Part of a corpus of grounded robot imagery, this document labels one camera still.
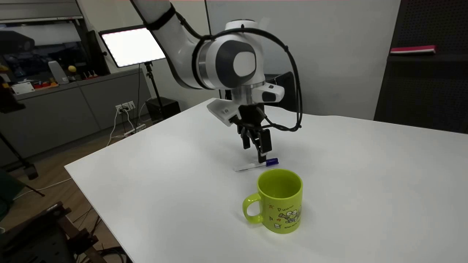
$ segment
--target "shelf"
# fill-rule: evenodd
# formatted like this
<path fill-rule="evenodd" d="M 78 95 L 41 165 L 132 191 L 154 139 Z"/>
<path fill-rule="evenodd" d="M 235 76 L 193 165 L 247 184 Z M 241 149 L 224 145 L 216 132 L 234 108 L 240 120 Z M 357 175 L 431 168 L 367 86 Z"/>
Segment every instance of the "shelf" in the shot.
<path fill-rule="evenodd" d="M 389 56 L 389 63 L 468 63 L 468 54 Z"/>

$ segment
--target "mug handle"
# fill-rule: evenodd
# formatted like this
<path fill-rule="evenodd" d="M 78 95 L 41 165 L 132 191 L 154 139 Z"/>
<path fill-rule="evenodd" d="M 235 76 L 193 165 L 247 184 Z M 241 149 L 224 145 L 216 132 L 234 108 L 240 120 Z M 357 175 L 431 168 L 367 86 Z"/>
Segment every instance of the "mug handle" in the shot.
<path fill-rule="evenodd" d="M 246 219 L 247 219 L 249 222 L 252 222 L 252 224 L 260 224 L 260 222 L 263 222 L 262 213 L 259 213 L 259 215 L 256 215 L 256 216 L 250 216 L 250 215 L 247 213 L 249 206 L 250 206 L 252 203 L 254 203 L 254 202 L 262 202 L 262 196 L 260 196 L 259 193 L 254 193 L 254 194 L 249 196 L 249 197 L 244 200 L 244 203 L 243 203 L 243 212 L 244 212 L 244 216 L 246 216 Z"/>

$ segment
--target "desk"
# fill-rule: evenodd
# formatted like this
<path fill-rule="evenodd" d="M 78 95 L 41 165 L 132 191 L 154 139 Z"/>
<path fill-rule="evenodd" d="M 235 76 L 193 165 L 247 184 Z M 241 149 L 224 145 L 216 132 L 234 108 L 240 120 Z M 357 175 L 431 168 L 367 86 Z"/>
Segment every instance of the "desk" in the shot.
<path fill-rule="evenodd" d="M 272 132 L 304 183 L 301 226 L 278 235 L 244 221 L 262 169 L 234 172 L 256 152 L 206 104 L 66 167 L 136 263 L 467 262 L 465 134 L 316 115 Z"/>

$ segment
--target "green mug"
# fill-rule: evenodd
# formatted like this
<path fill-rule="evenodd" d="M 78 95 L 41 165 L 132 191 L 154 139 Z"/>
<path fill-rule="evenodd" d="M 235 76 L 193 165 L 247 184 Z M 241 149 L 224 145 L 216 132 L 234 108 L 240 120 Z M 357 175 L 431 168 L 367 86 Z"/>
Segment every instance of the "green mug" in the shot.
<path fill-rule="evenodd" d="M 259 177 L 259 191 L 243 203 L 243 212 L 250 224 L 263 224 L 278 234 L 288 234 L 298 228 L 301 221 L 303 183 L 288 169 L 269 169 Z M 247 215 L 252 203 L 260 202 L 262 212 Z"/>

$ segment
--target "white wall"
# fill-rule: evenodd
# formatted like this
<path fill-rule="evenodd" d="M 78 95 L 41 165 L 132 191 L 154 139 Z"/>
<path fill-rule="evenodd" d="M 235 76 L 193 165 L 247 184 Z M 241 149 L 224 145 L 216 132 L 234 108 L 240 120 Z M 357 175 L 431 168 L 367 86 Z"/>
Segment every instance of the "white wall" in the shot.
<path fill-rule="evenodd" d="M 78 0 L 85 15 L 89 29 L 104 31 L 114 28 L 124 28 L 132 25 L 142 25 L 142 19 L 133 9 L 130 0 Z M 193 28 L 200 34 L 208 34 L 208 19 L 203 0 L 178 0 L 173 3 L 178 13 L 181 13 Z M 129 70 L 117 69 L 111 57 L 107 57 L 107 64 L 111 72 Z M 208 98 L 218 96 L 218 92 L 192 91 L 181 88 L 173 77 L 165 60 L 154 63 L 154 75 L 159 94 L 165 98 L 173 98 L 180 102 L 180 107 L 189 108 Z M 152 85 L 148 82 L 149 92 L 154 94 Z"/>
<path fill-rule="evenodd" d="M 212 31 L 254 19 L 287 42 L 300 67 L 304 110 L 373 118 L 399 0 L 208 0 Z M 265 45 L 266 69 L 288 70 L 279 48 Z"/>

